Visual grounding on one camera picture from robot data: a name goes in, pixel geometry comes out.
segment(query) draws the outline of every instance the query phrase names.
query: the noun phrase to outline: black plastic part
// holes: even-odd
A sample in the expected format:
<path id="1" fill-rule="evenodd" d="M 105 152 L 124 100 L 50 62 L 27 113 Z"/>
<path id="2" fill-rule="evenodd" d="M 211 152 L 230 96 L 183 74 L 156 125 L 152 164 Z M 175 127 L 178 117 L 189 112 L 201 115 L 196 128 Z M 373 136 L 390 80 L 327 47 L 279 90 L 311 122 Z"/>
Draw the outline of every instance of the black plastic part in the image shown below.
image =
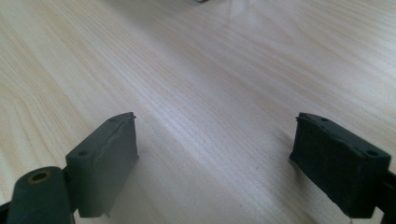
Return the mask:
<path id="1" fill-rule="evenodd" d="M 7 224 L 73 223 L 62 170 L 45 167 L 15 184 Z"/>
<path id="2" fill-rule="evenodd" d="M 300 113 L 290 159 L 349 217 L 371 217 L 390 155 L 338 124 Z"/>
<path id="3" fill-rule="evenodd" d="M 109 211 L 137 160 L 134 113 L 108 119 L 66 156 L 71 209 L 81 217 Z"/>
<path id="4" fill-rule="evenodd" d="M 378 191 L 377 206 L 385 213 L 382 223 L 396 223 L 396 175 L 388 173 Z"/>
<path id="5" fill-rule="evenodd" d="M 6 223 L 8 216 L 9 203 L 0 205 L 0 224 Z"/>

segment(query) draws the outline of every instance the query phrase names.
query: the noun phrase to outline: mounting hole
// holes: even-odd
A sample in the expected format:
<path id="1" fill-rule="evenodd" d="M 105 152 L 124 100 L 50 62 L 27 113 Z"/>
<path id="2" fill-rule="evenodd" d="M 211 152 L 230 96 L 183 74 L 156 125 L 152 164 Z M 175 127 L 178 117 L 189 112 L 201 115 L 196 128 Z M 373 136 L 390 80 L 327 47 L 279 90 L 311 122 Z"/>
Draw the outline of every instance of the mounting hole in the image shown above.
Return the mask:
<path id="1" fill-rule="evenodd" d="M 38 184 L 45 181 L 48 178 L 50 178 L 50 171 L 41 171 L 35 173 L 34 175 L 29 176 L 27 181 L 29 184 Z"/>
<path id="2" fill-rule="evenodd" d="M 378 156 L 378 153 L 372 151 L 372 150 L 368 150 L 367 154 L 369 154 L 370 156 Z"/>
<path id="3" fill-rule="evenodd" d="M 86 155 L 88 155 L 88 152 L 87 152 L 87 151 L 80 151 L 80 152 L 78 153 L 78 155 L 79 155 L 79 156 L 86 156 Z"/>

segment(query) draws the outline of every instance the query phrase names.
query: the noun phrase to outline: wooden table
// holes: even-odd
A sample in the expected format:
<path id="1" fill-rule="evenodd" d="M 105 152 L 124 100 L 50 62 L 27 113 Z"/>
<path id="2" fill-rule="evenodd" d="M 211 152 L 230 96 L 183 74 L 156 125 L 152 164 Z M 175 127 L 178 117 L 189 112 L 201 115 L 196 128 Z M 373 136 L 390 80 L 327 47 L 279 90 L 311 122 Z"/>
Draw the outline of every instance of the wooden table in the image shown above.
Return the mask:
<path id="1" fill-rule="evenodd" d="M 3 0 L 0 203 L 134 111 L 140 160 L 113 218 L 78 223 L 347 224 L 288 159 L 295 117 L 395 157 L 395 77 L 394 1 Z"/>

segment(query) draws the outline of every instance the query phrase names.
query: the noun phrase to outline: table surface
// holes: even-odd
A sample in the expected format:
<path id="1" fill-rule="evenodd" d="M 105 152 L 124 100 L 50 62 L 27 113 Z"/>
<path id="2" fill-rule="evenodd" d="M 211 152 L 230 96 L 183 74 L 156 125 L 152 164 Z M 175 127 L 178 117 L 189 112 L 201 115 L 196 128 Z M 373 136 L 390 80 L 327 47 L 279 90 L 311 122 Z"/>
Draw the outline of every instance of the table surface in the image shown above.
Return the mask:
<path id="1" fill-rule="evenodd" d="M 301 111 L 396 156 L 394 1 L 1 5 L 0 203 L 128 111 L 140 159 L 112 218 L 78 223 L 348 224 L 289 161 Z"/>

